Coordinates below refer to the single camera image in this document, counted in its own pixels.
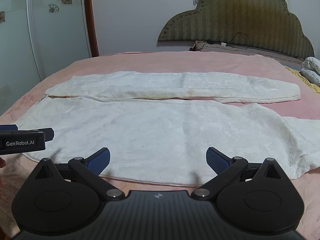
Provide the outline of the person's left hand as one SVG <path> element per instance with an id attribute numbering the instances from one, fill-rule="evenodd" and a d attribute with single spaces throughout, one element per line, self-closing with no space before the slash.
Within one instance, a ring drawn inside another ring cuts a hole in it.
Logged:
<path id="1" fill-rule="evenodd" d="M 0 158 L 0 168 L 4 168 L 6 166 L 6 161 L 3 158 Z"/>

